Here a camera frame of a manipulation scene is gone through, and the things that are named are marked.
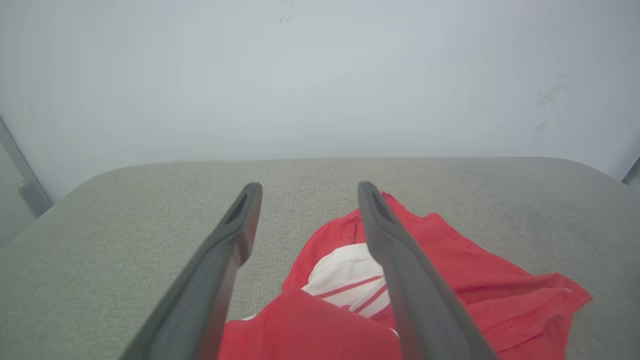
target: gray fabric tabletop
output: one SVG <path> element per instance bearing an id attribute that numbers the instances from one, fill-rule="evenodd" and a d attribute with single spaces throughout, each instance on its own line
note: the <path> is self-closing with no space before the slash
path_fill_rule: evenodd
<path id="1" fill-rule="evenodd" d="M 85 182 L 0 249 L 0 359 L 115 359 L 250 181 L 264 187 L 253 254 L 228 319 L 260 311 L 306 240 L 357 207 L 372 181 L 410 211 L 533 274 L 560 272 L 594 300 L 568 359 L 640 354 L 640 193 L 552 158 L 192 162 Z"/>

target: red cloth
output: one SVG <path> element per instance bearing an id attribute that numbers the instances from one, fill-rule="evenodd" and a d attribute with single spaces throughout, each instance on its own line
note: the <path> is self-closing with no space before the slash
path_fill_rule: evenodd
<path id="1" fill-rule="evenodd" d="M 383 195 L 502 360 L 564 359 L 572 314 L 591 300 L 589 293 L 560 274 L 533 276 L 440 215 L 418 217 Z M 282 295 L 255 318 L 226 324 L 220 359 L 401 359 L 390 306 L 364 318 L 300 290 L 320 259 L 364 242 L 360 210 L 320 228 L 295 260 Z"/>

